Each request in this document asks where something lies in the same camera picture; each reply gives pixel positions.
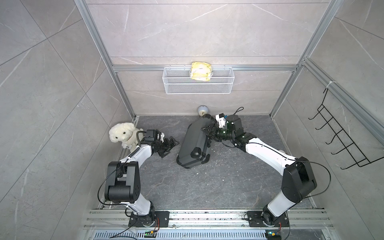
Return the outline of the grey aluminium poker case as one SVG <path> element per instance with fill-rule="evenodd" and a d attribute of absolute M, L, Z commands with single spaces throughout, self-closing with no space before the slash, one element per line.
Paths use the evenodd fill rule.
<path fill-rule="evenodd" d="M 208 127 L 215 118 L 209 114 L 189 125 L 185 139 L 177 156 L 178 165 L 185 169 L 203 165 L 209 162 L 211 157 L 211 139 L 202 131 Z"/>

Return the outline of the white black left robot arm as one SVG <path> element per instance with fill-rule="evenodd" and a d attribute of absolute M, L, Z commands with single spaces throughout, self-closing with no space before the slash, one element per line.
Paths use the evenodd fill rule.
<path fill-rule="evenodd" d="M 160 221 L 154 204 L 141 194 L 140 166 L 155 153 L 164 158 L 180 143 L 173 137 L 166 138 L 159 130 L 138 131 L 136 140 L 138 145 L 127 157 L 109 163 L 101 187 L 105 187 L 105 201 L 110 206 L 125 206 L 132 211 L 130 226 L 150 227 Z"/>

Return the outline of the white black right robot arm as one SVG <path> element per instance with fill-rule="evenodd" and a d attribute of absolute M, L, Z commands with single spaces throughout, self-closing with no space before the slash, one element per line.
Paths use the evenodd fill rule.
<path fill-rule="evenodd" d="M 274 168 L 282 178 L 280 192 L 263 208 L 263 223 L 272 227 L 281 215 L 300 203 L 313 190 L 317 182 L 311 163 L 304 157 L 295 158 L 267 145 L 256 135 L 244 131 L 239 116 L 203 115 L 209 120 L 202 128 L 207 137 L 216 142 L 230 141 L 235 148 L 253 155 Z"/>

